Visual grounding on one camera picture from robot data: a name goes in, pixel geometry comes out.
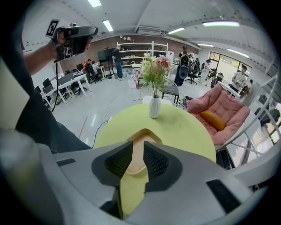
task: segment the fluorescent light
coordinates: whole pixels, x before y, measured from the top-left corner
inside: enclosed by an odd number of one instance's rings
[[[211,44],[197,44],[197,45],[200,45],[200,46],[209,46],[209,47],[214,47],[213,45]]]
[[[113,29],[112,29],[112,27],[111,27],[111,25],[109,23],[109,20],[104,20],[103,23],[106,26],[108,31],[113,31]]]
[[[93,7],[97,7],[101,5],[100,0],[88,0],[88,1]]]
[[[172,34],[172,33],[175,33],[175,32],[181,31],[181,30],[185,30],[185,28],[184,28],[184,27],[181,27],[181,28],[179,28],[179,29],[172,30],[172,31],[168,32],[168,34]]]
[[[240,54],[240,55],[243,55],[243,56],[245,56],[246,58],[249,58],[249,56],[248,55],[246,55],[246,54],[244,54],[244,53],[241,53],[241,52],[239,52],[239,51],[235,51],[235,50],[232,50],[232,49],[227,49],[228,51],[232,51],[232,52],[234,52],[234,53],[236,53],[236,54]]]
[[[227,60],[224,60],[224,59],[221,59],[222,61],[225,61],[225,62],[228,62],[228,63],[230,63],[229,61],[227,61]]]
[[[213,21],[213,22],[204,22],[203,26],[240,26],[236,21]]]

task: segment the black monitor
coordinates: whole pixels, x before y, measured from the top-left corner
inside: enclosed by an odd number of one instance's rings
[[[77,67],[78,71],[79,71],[79,70],[82,70],[82,69],[83,69],[83,64],[80,63],[80,64],[78,64],[76,67]]]
[[[104,51],[98,51],[97,55],[98,55],[98,60],[101,62],[108,62],[112,60],[112,52],[115,48],[111,48],[111,49],[107,49]]]
[[[36,88],[34,88],[35,91],[37,91],[39,94],[41,93],[41,89],[39,86],[37,86]]]
[[[45,79],[42,84],[44,87],[48,87],[48,86],[52,85],[49,78]]]

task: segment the beige tray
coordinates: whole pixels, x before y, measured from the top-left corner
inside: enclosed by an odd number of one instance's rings
[[[127,139],[133,141],[133,158],[128,166],[126,173],[137,174],[141,172],[146,166],[144,164],[144,141],[160,143],[162,141],[151,130],[142,129]]]

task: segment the brown wall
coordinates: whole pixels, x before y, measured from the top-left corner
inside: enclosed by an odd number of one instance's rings
[[[162,37],[149,37],[149,36],[139,36],[139,35],[134,36],[134,35],[132,35],[131,38],[134,39],[134,42],[152,42],[152,41],[154,41],[154,43],[157,43],[157,44],[167,44],[168,43],[168,50],[173,51],[174,54],[175,54],[175,57],[178,56],[178,54],[182,51],[182,47],[185,45],[183,43],[173,41],[173,40],[169,40],[169,39],[162,38]],[[97,52],[103,51],[106,47],[115,48],[116,44],[117,44],[117,41],[119,43],[125,42],[119,36],[92,42],[91,47],[87,52],[85,52],[83,54],[79,54],[79,55],[77,55],[75,57],[72,57],[70,59],[66,59],[64,61],[61,61],[62,70],[65,71],[65,70],[76,69],[76,65],[78,65],[80,63],[84,63],[89,58],[93,61],[98,62],[99,60],[98,60]],[[187,45],[187,52],[192,52],[192,53],[198,54],[198,49]],[[135,56],[143,56],[143,52],[134,52],[132,54],[134,54]]]

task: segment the cushion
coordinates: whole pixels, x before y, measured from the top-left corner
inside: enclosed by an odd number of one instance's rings
[[[206,120],[212,127],[216,128],[218,131],[223,131],[226,126],[225,122],[210,110],[201,112],[200,116],[202,116],[204,120]]]

